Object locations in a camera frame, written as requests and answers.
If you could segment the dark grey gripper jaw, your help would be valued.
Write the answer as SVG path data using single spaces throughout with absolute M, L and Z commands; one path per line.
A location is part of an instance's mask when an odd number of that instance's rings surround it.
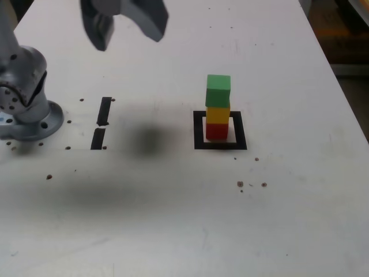
M 99 51 L 106 51 L 114 31 L 113 16 L 98 12 L 90 0 L 80 0 L 81 17 L 87 37 Z

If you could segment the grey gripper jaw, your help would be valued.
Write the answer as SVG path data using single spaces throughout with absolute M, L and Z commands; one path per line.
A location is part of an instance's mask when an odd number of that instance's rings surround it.
M 162 0 L 105 0 L 92 1 L 92 5 L 105 16 L 122 15 L 131 19 L 145 36 L 155 42 L 164 37 L 169 14 Z

